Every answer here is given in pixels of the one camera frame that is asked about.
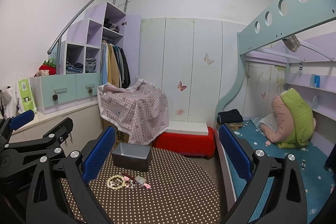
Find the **pink blanket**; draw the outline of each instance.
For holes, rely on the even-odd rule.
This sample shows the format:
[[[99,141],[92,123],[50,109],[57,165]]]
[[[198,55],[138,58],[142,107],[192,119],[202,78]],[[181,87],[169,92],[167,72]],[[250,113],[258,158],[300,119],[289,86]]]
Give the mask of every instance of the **pink blanket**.
[[[168,128],[166,95],[141,78],[127,89],[99,86],[98,105],[103,119],[129,134],[129,143],[149,144]]]

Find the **pinecone drawer knob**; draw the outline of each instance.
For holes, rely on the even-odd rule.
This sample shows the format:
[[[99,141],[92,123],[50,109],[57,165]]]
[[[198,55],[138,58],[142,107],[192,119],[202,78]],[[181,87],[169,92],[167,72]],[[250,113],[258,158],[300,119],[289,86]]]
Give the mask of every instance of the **pinecone drawer knob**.
[[[52,96],[53,101],[58,100],[58,95],[56,94],[56,91],[54,92],[54,95]]]

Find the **metal handrail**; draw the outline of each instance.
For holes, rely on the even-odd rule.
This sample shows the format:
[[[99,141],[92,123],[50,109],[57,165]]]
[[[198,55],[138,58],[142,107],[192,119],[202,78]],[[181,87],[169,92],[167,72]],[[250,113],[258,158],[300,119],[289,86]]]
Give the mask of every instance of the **metal handrail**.
[[[70,20],[70,22],[65,26],[65,28],[61,31],[61,33],[58,35],[58,37],[56,38],[56,40],[53,42],[53,44],[51,45],[51,47],[49,48],[49,50],[47,51],[48,54],[51,54],[53,49],[56,47],[56,45],[58,44],[57,47],[57,54],[56,54],[56,74],[59,74],[59,57],[60,57],[60,51],[61,51],[61,41],[62,41],[62,36],[64,35],[64,33],[68,30],[68,28],[71,26],[71,24],[77,19],[77,17],[79,17],[79,15],[84,12],[84,10],[86,8],[88,8],[88,6],[94,2],[95,0],[90,0],[74,17],[72,20]],[[127,2],[128,0],[126,0],[125,2],[125,8],[124,8],[124,12],[126,12],[127,9]]]

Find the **green blanket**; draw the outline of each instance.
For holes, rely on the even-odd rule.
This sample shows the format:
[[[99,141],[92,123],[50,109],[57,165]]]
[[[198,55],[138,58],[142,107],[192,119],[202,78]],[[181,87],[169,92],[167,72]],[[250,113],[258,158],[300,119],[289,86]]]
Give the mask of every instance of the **green blanket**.
[[[281,99],[289,109],[294,120],[294,129],[290,136],[281,143],[279,148],[297,148],[308,145],[313,135],[313,112],[295,89],[281,95]]]

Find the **staircase cabinet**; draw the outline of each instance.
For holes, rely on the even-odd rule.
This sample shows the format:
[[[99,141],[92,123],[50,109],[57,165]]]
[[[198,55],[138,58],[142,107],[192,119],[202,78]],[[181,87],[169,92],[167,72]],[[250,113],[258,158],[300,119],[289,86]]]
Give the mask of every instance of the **staircase cabinet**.
[[[119,25],[119,32],[104,27],[104,19]],[[97,98],[101,85],[101,41],[113,39],[123,48],[130,71],[131,85],[139,75],[140,15],[126,15],[106,2],[86,10],[85,19],[72,24],[67,40],[61,43],[60,75],[31,77],[31,88],[39,112],[48,114]],[[95,58],[96,69],[85,72],[85,59]],[[66,62],[83,64],[82,73],[67,74]]]

